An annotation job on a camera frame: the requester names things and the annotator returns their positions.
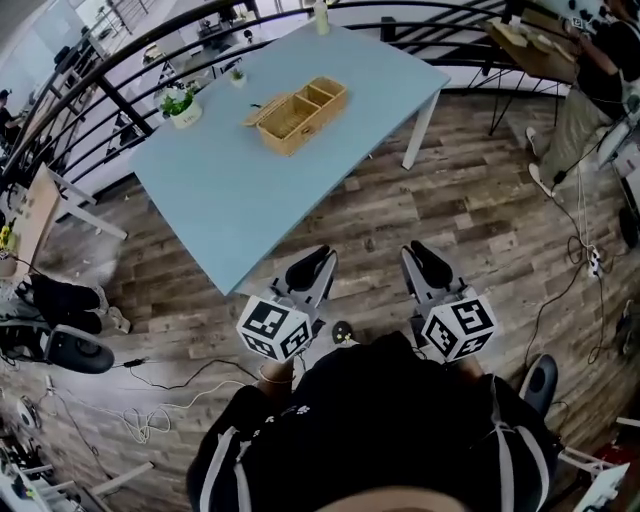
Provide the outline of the wooden table white legs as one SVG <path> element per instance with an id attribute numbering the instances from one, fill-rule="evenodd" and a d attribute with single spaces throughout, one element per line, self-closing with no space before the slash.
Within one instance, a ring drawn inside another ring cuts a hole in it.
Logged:
<path id="1" fill-rule="evenodd" d="M 80 206 L 82 202 L 96 205 L 97 200 L 42 164 L 26 193 L 22 214 L 16 220 L 16 268 L 12 280 L 22 277 L 32 264 L 37 250 L 43 245 L 59 214 L 69 214 L 120 240 L 128 234 Z"/>

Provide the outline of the yellow flowers in pot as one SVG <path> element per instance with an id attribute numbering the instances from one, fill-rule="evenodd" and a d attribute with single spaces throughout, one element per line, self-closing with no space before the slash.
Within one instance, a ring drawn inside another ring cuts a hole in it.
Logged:
<path id="1" fill-rule="evenodd" d="M 16 271 L 16 244 L 12 224 L 3 226 L 0 230 L 0 279 L 10 278 Z"/>

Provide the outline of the person's right forearm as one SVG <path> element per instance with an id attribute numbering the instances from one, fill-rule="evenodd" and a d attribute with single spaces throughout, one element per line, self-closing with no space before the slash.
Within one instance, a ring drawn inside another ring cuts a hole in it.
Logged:
<path id="1" fill-rule="evenodd" d="M 484 375 L 484 370 L 475 356 L 459 359 L 453 362 L 450 368 L 469 382 L 475 382 Z"/>

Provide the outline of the black metal railing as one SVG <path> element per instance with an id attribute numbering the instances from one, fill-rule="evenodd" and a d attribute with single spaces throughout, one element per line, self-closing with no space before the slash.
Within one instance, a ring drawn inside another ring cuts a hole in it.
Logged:
<path id="1" fill-rule="evenodd" d="M 172 61 L 196 47 L 208 44 L 219 46 L 235 35 L 247 31 L 256 32 L 279 20 L 304 15 L 313 16 L 310 7 L 262 16 L 250 12 L 227 20 L 227 14 L 239 5 L 253 0 L 212 0 L 203 6 L 192 8 L 128 43 L 114 55 L 96 64 L 74 87 L 61 95 L 49 107 L 41 119 L 30 116 L 29 126 L 18 137 L 18 144 L 10 156 L 0 159 L 0 196 L 13 193 L 16 185 L 27 187 L 35 177 L 41 164 L 46 164 L 60 176 L 66 176 L 92 155 L 103 151 L 104 156 L 82 171 L 83 176 L 117 159 L 122 153 L 136 147 L 153 131 L 149 119 L 158 114 L 153 107 L 144 113 L 137 111 L 139 103 L 154 98 L 159 92 L 175 84 L 187 85 L 196 79 L 197 73 L 209 71 L 213 77 L 225 75 L 233 64 L 245 55 L 256 52 L 272 42 L 272 37 L 253 35 L 246 44 L 237 49 L 227 48 L 201 63 L 175 71 L 131 98 L 122 91 L 139 78 L 149 76 L 155 70 L 163 70 Z M 420 7 L 437 9 L 437 15 L 428 19 L 401 21 L 392 15 L 379 15 L 370 21 L 346 22 L 351 30 L 376 30 L 382 42 L 400 49 L 414 57 L 431 48 L 442 48 L 444 54 L 427 58 L 427 63 L 436 66 L 477 67 L 489 49 L 487 36 L 480 24 L 504 12 L 509 2 L 518 4 L 525 0 L 468 0 L 454 4 L 445 0 L 333 0 L 328 3 L 330 13 L 342 10 L 363 9 L 367 12 L 376 7 Z M 220 21 L 205 35 L 192 43 L 182 43 L 175 50 L 162 51 L 150 61 L 143 62 L 138 71 L 129 72 L 120 82 L 113 84 L 108 72 L 116 69 L 135 53 L 143 52 L 161 39 L 174 35 L 180 29 L 199 23 L 206 17 L 216 15 Z"/>

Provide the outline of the person's left forearm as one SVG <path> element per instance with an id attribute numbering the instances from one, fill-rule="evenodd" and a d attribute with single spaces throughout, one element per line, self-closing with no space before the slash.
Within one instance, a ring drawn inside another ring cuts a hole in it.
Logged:
<path id="1" fill-rule="evenodd" d="M 294 382 L 294 362 L 275 362 L 267 360 L 259 370 L 256 387 L 274 401 L 281 401 L 291 394 Z"/>

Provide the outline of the woven wicker tissue box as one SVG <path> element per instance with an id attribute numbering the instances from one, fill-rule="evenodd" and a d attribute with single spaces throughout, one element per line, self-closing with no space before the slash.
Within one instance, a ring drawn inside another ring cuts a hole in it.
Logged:
<path id="1" fill-rule="evenodd" d="M 291 156 L 342 113 L 347 98 L 343 84 L 316 77 L 299 90 L 278 94 L 257 107 L 242 125 L 256 128 L 275 153 Z"/>

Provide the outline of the dark grey round seat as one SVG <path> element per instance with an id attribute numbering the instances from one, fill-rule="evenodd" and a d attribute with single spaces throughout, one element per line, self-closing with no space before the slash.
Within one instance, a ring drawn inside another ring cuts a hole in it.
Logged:
<path id="1" fill-rule="evenodd" d="M 555 359 L 549 354 L 542 354 L 529 368 L 519 397 L 545 417 L 553 402 L 557 383 L 558 366 Z"/>
<path id="2" fill-rule="evenodd" d="M 106 373 L 115 363 L 113 351 L 97 337 L 67 325 L 57 325 L 49 333 L 44 358 L 52 365 L 88 375 Z"/>

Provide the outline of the wooden table black hairpin legs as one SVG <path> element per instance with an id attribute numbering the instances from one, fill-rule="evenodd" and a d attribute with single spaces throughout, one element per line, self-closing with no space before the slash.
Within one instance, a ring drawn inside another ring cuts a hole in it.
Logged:
<path id="1" fill-rule="evenodd" d="M 489 49 L 472 87 L 495 93 L 489 133 L 516 99 L 551 95 L 559 100 L 577 74 L 575 46 L 558 15 L 527 0 L 507 3 L 504 12 L 480 24 Z"/>

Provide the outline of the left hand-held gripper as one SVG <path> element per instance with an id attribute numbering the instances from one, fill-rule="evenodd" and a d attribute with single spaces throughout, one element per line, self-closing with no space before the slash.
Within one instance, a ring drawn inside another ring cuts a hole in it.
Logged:
<path id="1" fill-rule="evenodd" d="M 236 330 L 246 347 L 271 361 L 288 362 L 308 348 L 321 330 L 319 307 L 328 295 L 337 252 L 310 248 L 285 277 L 244 284 L 248 297 Z"/>

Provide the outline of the light blue table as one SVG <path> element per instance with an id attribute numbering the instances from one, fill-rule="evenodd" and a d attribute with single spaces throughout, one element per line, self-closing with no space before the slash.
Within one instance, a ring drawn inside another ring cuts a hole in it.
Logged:
<path id="1" fill-rule="evenodd" d="M 236 290 L 300 221 L 376 147 L 418 116 L 410 167 L 449 77 L 386 43 L 307 24 L 244 58 L 247 82 L 226 79 L 198 94 L 203 113 L 164 123 L 129 166 L 182 244 L 223 294 Z M 257 105 L 328 77 L 347 89 L 338 118 L 292 156 L 268 149 L 245 125 Z"/>

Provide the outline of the white pot flowering plant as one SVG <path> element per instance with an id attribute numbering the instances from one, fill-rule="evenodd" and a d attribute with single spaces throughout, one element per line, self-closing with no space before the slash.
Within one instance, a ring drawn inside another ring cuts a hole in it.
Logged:
<path id="1" fill-rule="evenodd" d="M 203 111 L 196 93 L 200 90 L 196 82 L 180 87 L 167 87 L 160 95 L 159 110 L 170 119 L 176 129 L 184 129 L 199 120 Z"/>

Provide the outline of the person's black shirt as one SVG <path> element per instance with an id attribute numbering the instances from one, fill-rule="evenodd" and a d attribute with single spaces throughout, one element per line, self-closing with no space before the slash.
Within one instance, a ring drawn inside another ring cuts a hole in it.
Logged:
<path id="1" fill-rule="evenodd" d="M 348 491 L 459 482 L 539 512 L 556 466 L 544 417 L 508 383 L 466 381 L 396 331 L 322 357 L 281 401 L 240 388 L 186 488 L 193 512 L 309 512 Z"/>

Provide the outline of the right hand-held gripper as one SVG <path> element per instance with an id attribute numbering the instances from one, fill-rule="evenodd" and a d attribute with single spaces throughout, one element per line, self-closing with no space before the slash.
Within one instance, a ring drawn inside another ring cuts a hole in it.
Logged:
<path id="1" fill-rule="evenodd" d="M 497 320 L 485 295 L 467 286 L 460 293 L 432 299 L 439 290 L 451 291 L 454 272 L 438 249 L 418 240 L 400 251 L 401 266 L 417 312 L 411 318 L 416 347 L 431 347 L 444 362 L 477 355 L 497 331 Z"/>

